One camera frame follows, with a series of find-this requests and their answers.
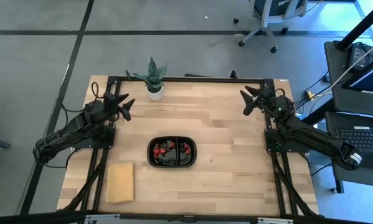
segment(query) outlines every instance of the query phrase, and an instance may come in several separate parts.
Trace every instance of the black tray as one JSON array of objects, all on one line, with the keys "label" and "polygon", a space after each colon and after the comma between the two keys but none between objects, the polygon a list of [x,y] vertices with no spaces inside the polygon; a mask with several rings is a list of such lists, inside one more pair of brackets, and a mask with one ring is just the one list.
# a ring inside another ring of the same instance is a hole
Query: black tray
[{"label": "black tray", "polygon": [[[171,140],[175,142],[175,149],[166,153],[166,155],[159,155],[158,159],[154,158],[154,147],[157,143],[163,144]],[[187,143],[190,148],[191,154],[186,155],[184,152],[180,151],[182,143]],[[150,165],[154,167],[164,167],[164,168],[176,168],[176,167],[188,167],[191,166],[196,161],[196,144],[189,137],[180,136],[164,136],[152,139],[148,144],[147,158]]]}]

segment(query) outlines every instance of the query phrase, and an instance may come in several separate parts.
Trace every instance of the office chair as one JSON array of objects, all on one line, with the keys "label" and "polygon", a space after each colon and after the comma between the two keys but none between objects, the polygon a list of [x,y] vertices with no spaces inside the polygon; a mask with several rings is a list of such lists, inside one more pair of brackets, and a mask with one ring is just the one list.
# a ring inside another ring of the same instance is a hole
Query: office chair
[{"label": "office chair", "polygon": [[[270,23],[283,22],[296,16],[303,17],[306,12],[306,5],[308,0],[249,0],[253,7],[253,17],[261,20],[243,40],[238,44],[243,47],[244,43],[250,39],[254,34],[260,34],[263,30],[274,43],[271,52],[275,53],[278,49],[278,43],[269,28]],[[237,24],[239,19],[234,19],[234,24]],[[282,34],[286,34],[287,27],[282,29]]]}]

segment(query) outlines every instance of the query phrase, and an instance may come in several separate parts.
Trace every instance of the plant leaf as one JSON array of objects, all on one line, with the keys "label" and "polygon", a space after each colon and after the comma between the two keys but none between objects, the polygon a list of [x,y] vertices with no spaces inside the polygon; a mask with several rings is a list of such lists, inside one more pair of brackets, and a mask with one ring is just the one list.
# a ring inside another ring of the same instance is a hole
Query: plant leaf
[{"label": "plant leaf", "polygon": [[152,84],[157,84],[160,80],[159,80],[159,77],[149,77],[149,81]]},{"label": "plant leaf", "polygon": [[147,85],[147,86],[150,87],[150,88],[159,88],[159,87],[164,86],[164,85],[163,85],[163,82],[161,82],[159,84],[151,84],[151,85]]},{"label": "plant leaf", "polygon": [[154,59],[151,57],[148,65],[148,76],[155,77],[157,73],[157,67]]},{"label": "plant leaf", "polygon": [[167,65],[168,65],[168,63],[166,65],[160,67],[157,70],[157,75],[158,75],[159,79],[162,79],[164,77],[164,75],[166,74],[166,72],[167,72]]},{"label": "plant leaf", "polygon": [[133,75],[136,77],[136,78],[139,78],[141,80],[143,80],[146,84],[149,84],[150,81],[149,81],[149,77],[146,76],[146,75],[138,75],[137,73],[133,73]]},{"label": "plant leaf", "polygon": [[127,69],[126,69],[126,76],[127,76],[128,79],[131,79],[130,73],[129,73],[129,71],[127,71]]}]

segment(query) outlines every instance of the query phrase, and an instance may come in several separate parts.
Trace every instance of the potted plant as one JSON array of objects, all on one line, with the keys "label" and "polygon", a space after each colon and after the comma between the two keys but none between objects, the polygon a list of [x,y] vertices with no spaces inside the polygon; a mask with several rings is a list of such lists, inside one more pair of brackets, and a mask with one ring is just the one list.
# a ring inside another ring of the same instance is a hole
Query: potted plant
[{"label": "potted plant", "polygon": [[[139,75],[133,73],[136,78],[143,80],[146,84],[148,97],[152,100],[160,100],[164,94],[163,77],[167,72],[167,64],[157,69],[154,59],[151,57],[148,64],[148,75]],[[126,70],[126,75],[131,78],[129,71]]]}]

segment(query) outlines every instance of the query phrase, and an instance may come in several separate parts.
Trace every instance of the floor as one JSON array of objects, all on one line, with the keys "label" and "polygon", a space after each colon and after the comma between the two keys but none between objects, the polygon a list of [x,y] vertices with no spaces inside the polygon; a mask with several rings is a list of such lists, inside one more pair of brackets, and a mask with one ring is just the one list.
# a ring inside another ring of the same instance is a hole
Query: floor
[{"label": "floor", "polygon": [[[361,21],[353,3],[322,2],[305,17],[284,23],[291,32],[276,36],[279,50],[272,54],[266,36],[253,37],[243,48],[237,45],[240,31],[256,23],[249,17],[246,0],[95,0],[84,27],[88,2],[0,0],[0,139],[12,143],[10,149],[0,148],[0,216],[19,211],[34,163],[32,148],[43,136],[64,74],[72,72],[64,100],[72,109],[81,108],[90,75],[125,75],[125,69],[145,73],[150,56],[157,63],[169,63],[169,76],[228,77],[235,70],[240,77],[287,78],[299,100],[302,91],[327,71],[324,42],[341,39]],[[310,1],[308,8],[315,4]],[[370,11],[371,6],[361,4],[364,13]],[[237,26],[233,17],[240,18]],[[276,24],[273,30],[282,27]],[[114,32],[66,33],[81,28]],[[210,32],[192,35],[191,30]],[[370,34],[359,40],[373,45]],[[80,49],[74,48],[80,40]],[[311,90],[324,86],[320,83]],[[305,115],[312,106],[307,104]],[[61,114],[58,127],[63,123]],[[61,152],[50,164],[64,165],[67,154]],[[312,165],[311,172],[320,167]],[[43,170],[32,213],[55,210],[64,173]],[[345,194],[332,194],[330,167],[315,175],[313,183],[322,215],[373,222],[373,187],[345,183]]]}]

